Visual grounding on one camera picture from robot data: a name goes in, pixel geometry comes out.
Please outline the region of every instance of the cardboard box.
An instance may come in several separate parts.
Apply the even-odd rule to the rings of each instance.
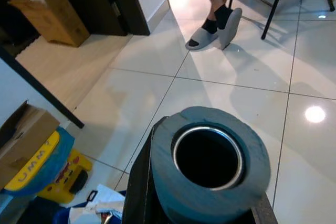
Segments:
[[[22,169],[58,127],[46,110],[25,102],[0,128],[0,189]]]
[[[89,32],[68,0],[9,0],[48,41],[80,46]]]

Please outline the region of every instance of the gray slide sandal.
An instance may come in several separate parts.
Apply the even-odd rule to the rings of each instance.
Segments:
[[[227,20],[225,29],[217,30],[222,50],[224,50],[236,36],[242,13],[242,9],[234,9]]]
[[[193,34],[193,36],[191,36],[191,38],[190,38],[190,39],[196,41],[198,43],[198,45],[195,46],[195,47],[189,46],[189,41],[188,41],[185,44],[185,47],[190,51],[199,50],[203,47],[206,47],[207,45],[209,45],[212,41],[214,41],[217,38],[218,38],[217,32],[214,33],[214,34],[211,34],[207,30],[205,30],[204,28],[200,27]]]

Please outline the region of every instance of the black sock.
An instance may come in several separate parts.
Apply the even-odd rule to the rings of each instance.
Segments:
[[[218,8],[217,11],[215,11],[215,16],[217,19],[217,25],[219,29],[225,28],[227,20],[229,19],[231,13],[232,10],[227,8],[225,5],[222,5],[220,8]]]
[[[202,28],[204,30],[207,30],[208,33],[214,34],[215,32],[217,32],[217,22],[215,20],[206,19],[206,21],[204,22]],[[196,41],[194,41],[192,39],[189,41],[188,44],[191,47],[197,47],[199,45],[198,42],[196,42]]]

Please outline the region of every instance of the yellow label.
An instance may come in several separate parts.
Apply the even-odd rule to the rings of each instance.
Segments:
[[[6,190],[18,191],[28,185],[41,169],[59,142],[59,133],[54,131],[29,162],[5,186]]]

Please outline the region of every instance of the gray tape roll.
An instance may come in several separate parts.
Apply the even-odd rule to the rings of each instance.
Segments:
[[[270,179],[260,137],[234,116],[205,107],[159,125],[151,162],[160,204],[175,224],[228,223],[258,202]]]

